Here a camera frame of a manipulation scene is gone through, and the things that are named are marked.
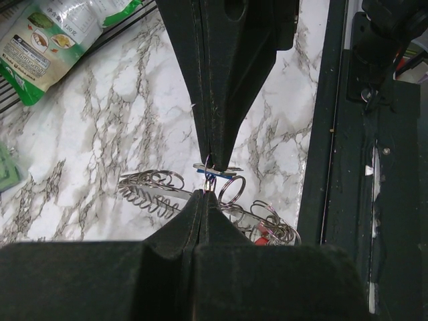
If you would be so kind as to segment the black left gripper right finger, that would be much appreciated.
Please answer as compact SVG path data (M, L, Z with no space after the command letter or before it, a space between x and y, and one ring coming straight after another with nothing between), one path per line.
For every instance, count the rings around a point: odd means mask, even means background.
M203 195L197 246L197 319L257 320L257 247Z

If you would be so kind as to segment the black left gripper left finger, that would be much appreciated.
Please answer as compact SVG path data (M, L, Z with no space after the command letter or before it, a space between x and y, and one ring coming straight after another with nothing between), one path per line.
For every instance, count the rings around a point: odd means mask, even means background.
M180 320L186 314L202 209L203 192L197 190L176 217L144 242L143 303L147 320Z

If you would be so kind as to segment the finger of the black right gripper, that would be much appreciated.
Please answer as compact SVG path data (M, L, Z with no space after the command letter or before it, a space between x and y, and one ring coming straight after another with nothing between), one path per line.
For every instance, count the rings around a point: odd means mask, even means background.
M209 154L209 139L205 128L205 46L200 2L158 0L156 4L190 96L199 152L204 161Z
M243 119L279 51L292 48L299 1L202 1L201 158L228 167Z

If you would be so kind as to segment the metal disc with keyrings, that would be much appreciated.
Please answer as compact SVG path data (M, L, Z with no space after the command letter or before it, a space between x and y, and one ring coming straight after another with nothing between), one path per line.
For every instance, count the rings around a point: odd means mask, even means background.
M215 191L217 177L205 175L204 191ZM257 239L257 225L263 223L272 231L268 245L299 245L300 234L268 203L256 199L249 209L238 203L246 188L246 179L236 175L225 179L225 184L215 194L219 208L246 238L252 243ZM118 192L134 206L169 220L184 207L193 194L185 189L184 178L173 171L147 170L122 175L118 183Z

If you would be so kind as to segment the blue tag key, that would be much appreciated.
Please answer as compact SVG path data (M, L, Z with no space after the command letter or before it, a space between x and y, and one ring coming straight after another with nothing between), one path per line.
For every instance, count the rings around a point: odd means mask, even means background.
M228 167L226 171L218 171L213 168L209 169L202 163L195 163L193 168L197 170L198 173L204 175L214 175L217 177L222 177L225 179L230 179L238 174L238 172L242 172L243 169L239 167Z

